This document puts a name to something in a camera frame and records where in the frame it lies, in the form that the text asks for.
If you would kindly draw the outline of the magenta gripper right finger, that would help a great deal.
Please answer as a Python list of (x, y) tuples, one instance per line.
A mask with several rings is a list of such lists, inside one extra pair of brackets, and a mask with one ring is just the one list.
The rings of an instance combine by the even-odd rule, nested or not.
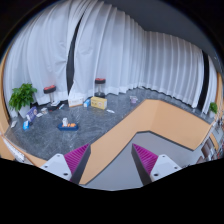
[(132, 144), (131, 154), (143, 185), (181, 170), (181, 167), (167, 155), (156, 155), (137, 144)]

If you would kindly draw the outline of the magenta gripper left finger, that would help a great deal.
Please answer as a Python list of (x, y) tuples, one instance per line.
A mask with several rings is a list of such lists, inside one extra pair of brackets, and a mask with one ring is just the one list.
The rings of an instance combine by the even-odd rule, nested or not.
[(90, 145), (85, 144), (65, 155), (55, 154), (41, 166), (41, 169), (78, 184), (90, 154)]

